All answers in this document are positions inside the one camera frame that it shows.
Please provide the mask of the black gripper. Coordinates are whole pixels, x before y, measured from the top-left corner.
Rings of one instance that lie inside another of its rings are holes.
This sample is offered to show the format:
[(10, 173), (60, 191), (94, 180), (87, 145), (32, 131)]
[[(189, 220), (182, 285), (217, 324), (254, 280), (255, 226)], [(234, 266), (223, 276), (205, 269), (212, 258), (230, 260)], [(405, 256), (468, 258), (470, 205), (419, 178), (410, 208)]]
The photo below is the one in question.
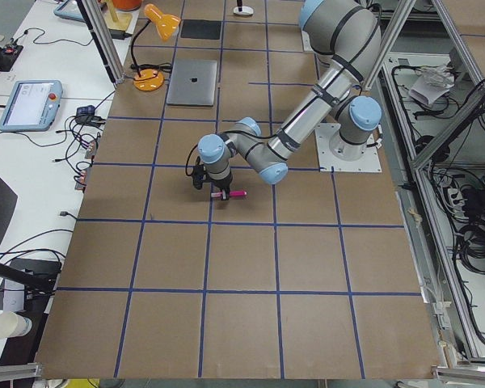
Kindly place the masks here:
[(225, 178), (212, 178), (204, 164), (197, 164), (192, 169), (192, 184), (197, 190), (201, 190), (205, 183), (212, 183), (216, 188), (219, 188), (221, 199), (228, 200), (230, 198), (230, 184), (233, 180), (232, 174), (229, 173)]

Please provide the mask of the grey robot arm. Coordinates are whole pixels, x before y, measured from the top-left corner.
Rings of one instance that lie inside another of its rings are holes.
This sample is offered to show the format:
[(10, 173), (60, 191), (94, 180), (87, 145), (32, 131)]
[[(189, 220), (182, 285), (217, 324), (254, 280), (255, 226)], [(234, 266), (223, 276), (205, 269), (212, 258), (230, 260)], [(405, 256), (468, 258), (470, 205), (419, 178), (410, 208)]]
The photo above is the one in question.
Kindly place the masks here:
[(327, 68), (325, 73), (272, 136), (262, 137), (250, 117), (228, 131), (203, 136), (189, 173), (196, 189), (211, 183), (220, 190), (221, 198), (228, 200), (233, 180), (230, 159), (236, 154), (264, 182), (280, 182), (288, 172), (289, 157), (315, 126), (344, 103), (352, 86), (370, 75), (381, 43), (379, 21), (372, 11), (355, 1), (306, 1), (299, 27), (308, 34), (311, 48)]

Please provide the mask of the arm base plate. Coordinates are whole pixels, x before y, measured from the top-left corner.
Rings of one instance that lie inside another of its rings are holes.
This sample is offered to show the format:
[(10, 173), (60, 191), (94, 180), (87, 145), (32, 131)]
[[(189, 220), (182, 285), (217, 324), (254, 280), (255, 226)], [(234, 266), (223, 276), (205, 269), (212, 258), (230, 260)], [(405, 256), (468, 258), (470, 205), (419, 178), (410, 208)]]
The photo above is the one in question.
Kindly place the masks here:
[(350, 145), (340, 137), (340, 124), (321, 123), (314, 130), (319, 170), (325, 172), (381, 173), (379, 145), (369, 133), (367, 142)]

